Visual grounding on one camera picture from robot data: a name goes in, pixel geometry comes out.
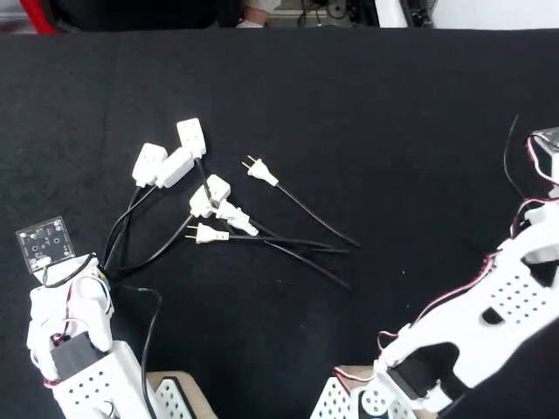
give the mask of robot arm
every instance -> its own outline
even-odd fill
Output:
[[[55,286],[88,259],[78,275]],[[47,277],[47,286],[42,285],[30,292],[27,347],[31,361],[41,370],[46,385],[61,379],[52,351],[66,340],[87,333],[92,345],[101,353],[106,353],[113,345],[109,322],[114,309],[107,283],[100,278],[97,264],[97,258],[83,256],[50,267],[48,276],[45,269],[36,273],[41,280]]]
[[[559,317],[559,236],[550,233],[559,231],[559,128],[532,133],[527,150],[535,171],[554,186],[550,198],[521,204],[511,237],[470,283],[435,299],[398,333],[383,332],[395,339],[381,348],[371,377],[336,374],[365,383],[350,392],[349,417],[437,414],[499,371],[524,341]],[[534,203],[541,206],[527,210]],[[535,265],[549,262],[555,262],[552,275],[536,274]],[[329,386],[335,385],[332,380]],[[334,393],[325,389],[313,419],[323,416],[325,406],[339,406],[325,396]]]

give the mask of power cord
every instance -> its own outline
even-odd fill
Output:
[[[156,186],[152,186],[150,189],[148,189],[148,192],[146,192],[146,194],[140,198],[134,205],[130,206],[121,216],[118,217],[118,219],[114,222],[113,227],[111,228],[111,231],[108,235],[107,238],[107,242],[105,243],[105,252],[104,252],[104,258],[103,258],[103,264],[106,263],[107,258],[109,256],[109,253],[111,251],[111,245],[113,243],[113,235],[116,232],[117,228],[119,227],[119,225],[125,220],[127,219],[128,215],[130,213],[132,213],[132,211],[134,211],[141,203],[143,203],[146,198],[148,198],[148,196],[150,196],[154,190],[156,190],[157,187]]]
[[[128,204],[128,209],[130,209],[130,207],[132,207],[135,202],[136,199],[138,199],[138,195],[141,192],[141,188],[137,187],[134,191],[134,194],[132,195],[132,198],[130,198],[130,203]],[[126,232],[128,230],[128,227],[130,225],[130,217],[131,215],[128,214],[127,217],[124,219],[124,225],[122,225],[122,229],[119,232],[119,235],[116,237],[116,239],[114,240],[113,245],[111,246],[111,250],[110,252],[108,252],[108,255],[105,254],[103,256],[104,258],[104,266],[108,268],[108,266],[111,264],[111,261],[113,260],[113,257],[116,253],[117,248],[119,247],[119,245],[121,244],[122,239],[125,237]]]
[[[522,189],[520,189],[520,187],[516,184],[516,182],[514,181],[513,177],[510,175],[510,172],[508,170],[508,159],[510,157],[510,155],[509,155],[510,142],[511,142],[511,139],[513,138],[513,132],[514,132],[514,129],[516,128],[516,123],[518,122],[518,119],[520,117],[521,116],[519,114],[517,114],[514,117],[512,125],[508,129],[507,142],[505,142],[505,149],[503,150],[503,170],[505,171],[505,176],[507,177],[508,182],[514,188],[516,193],[520,196],[521,199],[525,199],[526,197],[522,193]]]
[[[115,289],[125,288],[127,290],[136,291],[136,292],[148,292],[154,295],[156,299],[156,307],[153,315],[151,316],[151,321],[149,322],[148,334],[146,335],[146,342],[143,346],[143,350],[141,351],[141,392],[143,394],[143,400],[146,403],[146,407],[148,408],[149,415],[151,416],[152,419],[157,419],[157,415],[155,414],[154,407],[152,406],[148,395],[147,363],[148,363],[149,345],[151,344],[151,340],[153,337],[155,322],[157,321],[157,317],[159,316],[159,312],[161,311],[163,297],[158,291],[152,288],[141,288],[141,287],[135,287],[131,285],[122,285],[122,284],[115,285],[114,288]]]
[[[284,238],[275,236],[240,236],[230,234],[227,231],[214,230],[210,226],[199,223],[198,226],[187,225],[188,229],[193,229],[197,231],[195,236],[185,236],[187,238],[193,238],[196,240],[197,244],[210,243],[214,241],[255,241],[255,242],[273,242],[273,243],[286,243],[286,244],[300,244],[304,246],[313,246],[323,249],[331,249],[330,244],[324,244],[320,242],[315,242],[314,240],[304,240],[300,238]]]
[[[210,226],[204,225],[202,223],[200,223],[197,227],[192,226],[191,229],[197,230],[197,234],[195,236],[185,236],[185,237],[195,239],[197,241],[197,244],[209,243],[209,242],[212,242],[212,241],[227,241],[227,240],[231,240],[231,239],[232,240],[263,241],[266,244],[274,247],[275,249],[283,251],[284,253],[292,256],[293,258],[296,258],[296,259],[300,260],[301,262],[303,262],[304,264],[312,267],[313,269],[317,270],[318,272],[320,272],[321,274],[323,274],[327,278],[333,280],[336,284],[342,286],[346,290],[351,290],[351,286],[347,282],[343,281],[342,279],[340,279],[336,275],[334,275],[334,273],[332,273],[330,271],[327,271],[326,269],[322,268],[321,266],[319,266],[318,264],[316,264],[312,260],[309,260],[309,259],[301,256],[299,253],[296,253],[295,251],[291,251],[291,250],[289,250],[285,247],[279,246],[276,243],[274,243],[274,241],[275,241],[275,242],[280,242],[280,243],[306,244],[306,245],[316,246],[317,245],[316,242],[312,242],[312,241],[308,241],[308,240],[299,240],[299,239],[288,239],[288,238],[283,238],[283,237],[231,236],[230,233],[228,233],[226,231],[214,230]]]
[[[95,257],[95,253],[90,253],[89,255],[87,255],[86,260],[84,260],[84,263],[81,264],[78,269],[76,269],[74,272],[72,272],[70,275],[68,275],[67,277],[65,277],[64,279],[61,279],[60,281],[58,281],[55,284],[52,285],[48,285],[46,282],[48,280],[48,268],[49,265],[47,265],[45,267],[45,271],[43,272],[43,287],[44,288],[58,288],[59,286],[62,286],[64,284],[66,284],[67,282],[71,281],[73,278],[75,278],[77,275],[79,275],[84,269],[87,268],[87,266],[89,265],[89,262],[91,262],[91,260]]]
[[[336,234],[339,238],[345,240],[346,242],[353,244],[355,247],[361,247],[361,245],[359,243],[356,242],[356,240],[354,240],[351,237],[348,237],[344,234],[342,234],[340,231],[338,231],[337,229],[335,229],[333,226],[331,226],[330,224],[328,224],[326,221],[324,221],[322,218],[320,218],[319,216],[317,216],[311,209],[308,208],[308,206],[306,206],[301,200],[299,200],[299,198],[297,198],[294,194],[292,194],[291,192],[289,192],[285,187],[283,187],[282,185],[280,185],[280,181],[278,180],[278,178],[276,176],[274,176],[270,170],[268,169],[268,167],[264,164],[264,162],[262,161],[262,159],[254,159],[251,156],[247,156],[250,160],[252,160],[252,165],[249,165],[245,162],[242,161],[243,166],[245,166],[248,169],[247,174],[249,176],[252,177],[256,177],[257,179],[260,179],[262,181],[267,182],[269,185],[274,186],[276,188],[278,188],[281,192],[283,192],[284,195],[286,195],[289,199],[291,199],[294,203],[296,203],[297,205],[299,205],[303,210],[305,210],[312,218],[314,218],[316,221],[318,221],[320,224],[322,224],[324,227],[326,227],[327,229],[329,229],[331,232],[333,232],[334,234]]]
[[[188,226],[188,224],[193,219],[194,219],[194,216],[192,216],[192,215],[187,216],[186,219],[184,220],[184,222],[173,233],[173,235],[169,238],[169,240],[167,240],[167,242],[165,242],[165,244],[162,247],[160,247],[158,251],[156,251],[154,254],[152,254],[150,257],[148,257],[143,262],[140,262],[139,264],[134,264],[134,265],[131,265],[131,266],[119,266],[117,268],[112,268],[112,269],[114,271],[120,271],[120,272],[136,271],[138,269],[141,269],[141,268],[151,264],[158,257],[160,257],[178,239],[178,237],[181,235],[183,230]]]

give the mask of red wire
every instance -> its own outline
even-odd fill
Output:
[[[68,306],[68,303],[70,302],[70,298],[72,297],[72,287],[73,287],[73,284],[71,284],[70,287],[68,288],[68,294],[66,295],[66,318],[67,319],[70,317],[70,307]],[[64,324],[64,332],[62,332],[58,338],[55,338],[54,340],[52,340],[55,345],[58,345],[64,339],[64,337],[66,336],[66,332],[68,331],[68,324],[69,323],[70,322],[67,321]]]
[[[343,382],[342,378],[340,378],[341,375],[338,374],[335,370],[334,370],[334,376],[335,376],[335,378],[338,379],[338,382],[340,382],[340,384],[342,385],[342,387],[343,387],[343,389],[346,391],[346,393],[347,393],[348,395],[351,395],[351,392],[349,391],[348,386],[346,386],[345,383]]]
[[[459,286],[458,288],[454,288],[453,290],[450,290],[449,292],[445,292],[443,295],[441,295],[440,297],[434,299],[431,303],[429,303],[424,309],[423,311],[418,315],[418,317],[413,321],[413,323],[411,323],[411,326],[415,325],[423,316],[425,316],[427,314],[427,312],[429,312],[437,303],[440,303],[441,301],[444,301],[445,299],[448,299],[449,297],[458,294],[459,292],[463,292],[466,291],[470,288],[472,288],[474,285],[478,284],[490,271],[491,266],[493,265],[493,260],[495,255],[498,252],[495,253],[491,253],[490,255],[487,256],[487,261],[486,263],[483,265],[483,267],[481,268],[480,273],[470,282],[468,282],[465,285]]]

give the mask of perforated white bracket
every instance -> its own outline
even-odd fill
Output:
[[[161,405],[165,408],[165,417],[170,419],[194,419],[188,402],[184,400],[183,393],[175,380],[172,378],[162,380],[156,393]]]
[[[311,419],[352,419],[354,417],[357,418],[355,414],[352,414],[349,395],[337,378],[329,378],[314,407]]]
[[[351,392],[351,404],[352,411],[359,411],[361,407],[370,417],[382,417],[388,413],[389,419],[416,419],[413,411],[397,400],[377,377]]]
[[[371,418],[383,417],[388,412],[388,419],[417,419],[377,378],[354,388],[348,395],[335,377],[326,381],[311,419],[358,419],[360,411]]]
[[[126,342],[116,340],[110,353],[52,390],[66,418],[93,419],[112,412],[120,419],[150,419],[141,392],[141,368]],[[168,418],[148,386],[158,418]]]

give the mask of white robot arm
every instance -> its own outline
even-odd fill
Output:
[[[332,417],[328,412],[341,402],[347,418],[437,414],[499,371],[524,341],[559,318],[559,235],[554,233],[559,231],[559,128],[532,133],[527,150],[536,172],[554,185],[551,197],[522,203],[510,238],[487,256],[471,282],[435,299],[398,333],[379,333],[393,341],[385,348],[379,343],[373,375],[362,378],[335,369],[338,379],[362,385],[333,399],[343,395],[334,387],[344,383],[329,379],[313,419]],[[541,206],[528,209],[534,203]],[[542,275],[537,266],[549,263],[552,272]]]

